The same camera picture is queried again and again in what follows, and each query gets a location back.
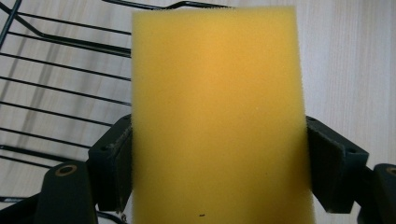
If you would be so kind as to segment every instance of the black plastic part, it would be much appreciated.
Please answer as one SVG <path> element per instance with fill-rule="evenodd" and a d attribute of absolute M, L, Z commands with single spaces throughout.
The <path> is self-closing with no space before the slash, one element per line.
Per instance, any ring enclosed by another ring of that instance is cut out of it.
<path fill-rule="evenodd" d="M 85 162 L 69 161 L 51 168 L 44 176 L 34 223 L 97 222 Z"/>
<path fill-rule="evenodd" d="M 89 151 L 87 161 L 101 211 L 123 211 L 132 192 L 131 116 L 119 119 Z"/>
<path fill-rule="evenodd" d="M 0 223 L 33 223 L 39 194 L 0 210 Z"/>
<path fill-rule="evenodd" d="M 373 191 L 384 224 L 396 223 L 396 165 L 378 164 L 373 171 Z"/>
<path fill-rule="evenodd" d="M 377 212 L 362 208 L 358 214 L 358 224 L 383 224 L 383 222 Z"/>
<path fill-rule="evenodd" d="M 327 212 L 349 214 L 369 154 L 320 121 L 306 121 L 312 191 Z"/>

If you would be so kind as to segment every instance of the yellow sponge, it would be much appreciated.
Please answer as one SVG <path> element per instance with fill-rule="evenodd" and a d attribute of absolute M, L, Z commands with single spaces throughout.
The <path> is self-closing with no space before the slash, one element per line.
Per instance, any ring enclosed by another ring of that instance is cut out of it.
<path fill-rule="evenodd" d="M 133 26 L 134 223 L 313 223 L 294 8 Z"/>

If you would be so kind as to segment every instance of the black metal rod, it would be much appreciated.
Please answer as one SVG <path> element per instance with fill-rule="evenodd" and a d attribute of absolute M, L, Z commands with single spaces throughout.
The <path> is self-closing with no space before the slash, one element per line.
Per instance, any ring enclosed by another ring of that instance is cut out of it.
<path fill-rule="evenodd" d="M 56 113 L 56 112 L 52 112 L 52 111 L 48 111 L 48 110 L 33 108 L 33 107 L 30 107 L 30 106 L 16 105 L 16 104 L 4 102 L 4 101 L 0 101 L 0 105 L 13 106 L 13 107 L 26 109 L 26 110 L 32 110 L 32 111 L 40 112 L 40 113 L 44 113 L 44 114 L 51 114 L 51 115 L 54 115 L 54 116 L 64 117 L 64 118 L 68 118 L 68 119 L 76 119 L 76 120 L 81 120 L 81 121 L 85 121 L 85 122 L 89 122 L 89 123 L 104 125 L 104 126 L 107 126 L 107 127 L 111 127 L 112 126 L 112 124 L 105 123 L 105 122 L 102 122 L 102 121 L 97 121 L 97 120 L 93 120 L 93 119 L 84 119 L 84 118 L 80 118 L 80 117 L 76 117 L 76 116 L 71 116 L 71 115 Z"/>
<path fill-rule="evenodd" d="M 9 35 L 17 35 L 17 36 L 35 39 L 35 40 L 40 40 L 40 41 L 45 41 L 45 42 L 49 42 L 49 43 L 53 43 L 53 44 L 65 45 L 65 46 L 77 48 L 77 49 L 87 49 L 87 50 L 91 50 L 91 51 L 116 55 L 116 56 L 120 56 L 120 57 L 124 57 L 124 58 L 131 58 L 131 50 L 130 49 L 123 50 L 122 52 L 120 52 L 118 50 L 108 49 L 106 47 L 106 45 L 96 44 L 96 43 L 95 43 L 95 45 L 98 45 L 98 46 L 93 47 L 92 45 L 89 44 L 89 43 L 93 43 L 93 42 L 76 40 L 76 39 L 71 39 L 71 38 L 66 38 L 68 40 L 64 41 L 63 37 L 62 37 L 62 40 L 59 40 L 56 38 L 56 35 L 51 35 L 50 37 L 48 37 L 48 36 L 47 37 L 36 37 L 36 36 L 32 36 L 32 35 L 18 34 L 15 32 L 8 32 L 8 34 Z"/>
<path fill-rule="evenodd" d="M 59 22 L 59 23 L 64 23 L 64 24 L 69 24 L 69 25 L 75 25 L 75 26 L 90 28 L 90 29 L 94 29 L 94 30 L 101 30 L 101 31 L 106 31 L 106 32 L 110 32 L 110 33 L 115 33 L 115 34 L 131 35 L 131 32 L 120 31 L 120 30 L 114 30 L 114 29 L 108 29 L 108 28 L 104 28 L 104 27 L 100 27 L 100 26 L 92 26 L 92 25 L 88 25 L 88 24 L 84 24 L 84 23 L 79 23 L 79 22 L 62 21 L 62 20 L 58 20 L 58 19 L 53 19 L 53 18 L 49 18 L 49 17 L 37 16 L 37 15 L 33 15 L 33 14 L 29 14 L 29 13 L 24 13 L 24 12 L 19 12 L 18 14 L 21 15 L 21 16 L 25 16 L 25 17 L 31 17 L 31 18 L 35 18 L 35 19 L 40 19 L 40 20 L 43 20 L 43 21 L 55 21 L 55 22 Z"/>
<path fill-rule="evenodd" d="M 28 164 L 28 165 L 33 165 L 33 166 L 37 166 L 37 167 L 41 167 L 41 168 L 46 168 L 46 169 L 51 168 L 51 166 L 48 166 L 48 165 L 44 165 L 44 164 L 40 164 L 40 163 L 32 162 L 32 161 L 24 161 L 24 160 L 15 159 L 15 158 L 7 157 L 7 156 L 1 156 L 1 155 L 0 155 L 0 159 L 9 160 L 9 161 L 15 161 L 15 162 L 20 162 L 20 163 L 24 163 L 24 164 Z"/>
<path fill-rule="evenodd" d="M 17 16 L 18 9 L 20 8 L 21 3 L 22 3 L 22 0 L 17 0 L 14 4 L 14 7 L 12 8 L 12 10 L 10 11 L 10 13 L 8 15 L 6 24 L 4 25 L 3 31 L 0 34 L 0 49 L 3 47 L 4 41 L 6 40 L 6 36 L 9 31 L 9 28 L 11 27 L 12 22 L 14 21 L 15 17 Z"/>
<path fill-rule="evenodd" d="M 5 146 L 5 145 L 0 145 L 0 150 L 16 152 L 16 153 L 29 155 L 29 156 L 34 156 L 34 157 L 38 157 L 38 158 L 46 159 L 46 160 L 51 160 L 51 161 L 60 161 L 60 162 L 75 161 L 74 159 L 72 160 L 70 158 L 50 155 L 50 154 L 47 154 L 47 153 L 42 153 L 42 152 L 33 151 L 33 150 L 20 148 L 20 147 L 10 147 L 10 146 Z"/>
<path fill-rule="evenodd" d="M 135 7 L 135 8 L 141 8 L 141 9 L 147 9 L 147 10 L 175 9 L 175 8 L 179 8 L 179 7 L 200 7 L 200 8 L 226 7 L 226 6 L 221 6 L 221 5 L 199 3 L 199 2 L 192 2 L 192 1 L 181 1 L 181 2 L 174 3 L 173 5 L 170 5 L 167 7 L 156 7 L 156 6 L 132 3 L 132 2 L 127 2 L 127 1 L 122 1 L 122 0 L 102 0 L 102 1 L 108 2 L 111 4 L 125 6 L 125 7 Z"/>
<path fill-rule="evenodd" d="M 6 13 L 9 13 L 11 15 L 12 10 L 10 10 L 4 4 L 0 3 L 0 8 L 3 9 Z M 131 57 L 130 49 L 121 48 L 121 47 L 112 46 L 112 45 L 100 44 L 100 43 L 91 42 L 91 41 L 79 40 L 79 39 L 74 39 L 74 38 L 67 38 L 67 37 L 58 36 L 58 35 L 47 35 L 47 34 L 42 33 L 41 31 L 37 30 L 33 25 L 31 25 L 28 21 L 24 20 L 18 14 L 14 15 L 14 18 L 18 22 L 20 22 L 23 26 L 25 26 L 27 29 L 32 31 L 35 35 L 38 35 L 41 37 L 38 39 L 42 39 L 42 40 L 45 40 L 50 43 L 63 44 L 63 45 L 66 45 L 69 47 L 74 47 L 74 48 L 88 49 L 88 50 L 103 52 L 103 53 L 107 53 L 107 54 L 113 54 L 113 55 L 126 57 L 126 58 Z"/>
<path fill-rule="evenodd" d="M 43 64 L 55 66 L 55 67 L 62 67 L 62 68 L 66 68 L 66 69 L 70 69 L 70 70 L 74 70 L 74 71 L 94 74 L 94 75 L 101 76 L 101 77 L 111 77 L 111 78 L 115 78 L 115 79 L 131 81 L 131 79 L 129 77 L 119 77 L 119 76 L 114 76 L 114 75 L 110 75 L 110 74 L 106 74 L 106 73 L 95 72 L 95 71 L 88 70 L 88 69 L 77 68 L 77 67 L 73 67 L 73 66 L 67 66 L 67 65 L 63 65 L 63 64 L 59 64 L 59 63 L 49 63 L 49 62 L 41 61 L 41 60 L 37 60 L 37 59 L 26 58 L 26 57 L 22 57 L 22 56 L 19 56 L 19 55 L 13 55 L 13 54 L 7 54 L 7 53 L 0 52 L 0 56 L 20 59 L 20 60 L 25 60 L 25 61 L 33 62 L 33 63 L 43 63 Z"/>
<path fill-rule="evenodd" d="M 0 77 L 0 79 L 11 81 L 11 82 L 17 82 L 17 83 L 21 83 L 21 84 L 25 84 L 25 85 L 35 86 L 35 87 L 39 87 L 39 88 L 44 88 L 44 89 L 48 89 L 48 90 L 52 90 L 52 91 L 61 91 L 61 92 L 66 92 L 66 93 L 69 93 L 69 94 L 84 96 L 84 97 L 88 97 L 88 98 L 92 98 L 92 99 L 96 99 L 96 100 L 107 101 L 107 102 L 118 104 L 118 105 L 131 105 L 131 103 L 128 103 L 128 102 L 112 100 L 112 99 L 108 99 L 108 98 L 100 97 L 100 96 L 95 96 L 95 95 L 89 95 L 89 94 L 81 93 L 81 92 L 78 92 L 78 91 L 68 91 L 68 90 L 65 90 L 65 89 L 60 89 L 60 88 L 56 88 L 56 87 L 46 86 L 46 85 L 42 85 L 42 84 L 38 84 L 38 83 L 34 83 L 34 82 L 23 81 L 23 80 L 19 80 L 19 79 L 15 79 L 15 78 L 10 78 L 10 77 Z"/>
<path fill-rule="evenodd" d="M 8 132 L 8 133 L 17 133 L 17 134 L 26 135 L 26 136 L 29 136 L 29 137 L 40 138 L 40 139 L 44 139 L 44 140 L 48 140 L 48 141 L 52 141 L 52 142 L 57 142 L 57 143 L 62 143 L 62 144 L 66 144 L 66 145 L 70 145 L 70 146 L 74 146 L 74 147 L 91 148 L 89 146 L 85 146 L 85 145 L 77 144 L 77 143 L 72 143 L 72 142 L 64 141 L 64 140 L 57 139 L 57 138 L 50 138 L 50 137 L 46 137 L 46 136 L 38 135 L 38 134 L 33 134 L 33 133 L 25 133 L 25 132 L 16 131 L 16 130 L 7 129 L 7 128 L 2 128 L 2 127 L 0 127 L 0 131 Z"/>

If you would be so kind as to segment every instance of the screw hole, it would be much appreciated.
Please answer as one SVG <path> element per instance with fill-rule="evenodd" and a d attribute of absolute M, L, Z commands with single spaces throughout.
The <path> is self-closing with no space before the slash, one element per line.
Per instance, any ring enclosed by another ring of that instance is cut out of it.
<path fill-rule="evenodd" d="M 58 170 L 56 170 L 55 174 L 57 176 L 65 176 L 65 175 L 71 175 L 77 170 L 76 165 L 65 165 Z"/>

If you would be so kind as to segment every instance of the dish rack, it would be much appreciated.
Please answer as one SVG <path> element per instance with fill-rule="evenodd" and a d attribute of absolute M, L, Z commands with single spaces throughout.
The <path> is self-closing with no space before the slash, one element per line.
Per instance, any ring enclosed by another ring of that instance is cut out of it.
<path fill-rule="evenodd" d="M 121 0 L 86 1 L 101 4 L 113 14 L 131 8 L 224 7 L 191 1 L 167 7 Z M 9 6 L 0 2 L 5 21 L 0 34 L 0 187 L 11 186 L 0 188 L 3 207 L 38 191 L 50 167 L 87 160 L 87 149 L 115 121 L 130 114 L 132 105 L 129 31 L 27 13 L 20 9 L 22 0 L 10 2 Z M 41 1 L 38 8 L 45 4 Z M 41 28 L 38 22 L 49 25 Z M 82 37 L 70 37 L 74 30 L 82 30 Z M 87 31 L 94 35 L 84 35 Z M 72 56 L 66 60 L 67 53 Z M 18 177 L 23 172 L 27 174 L 23 179 L 30 178 L 27 182 Z M 98 216 L 125 222 L 109 213 L 98 212 Z"/>

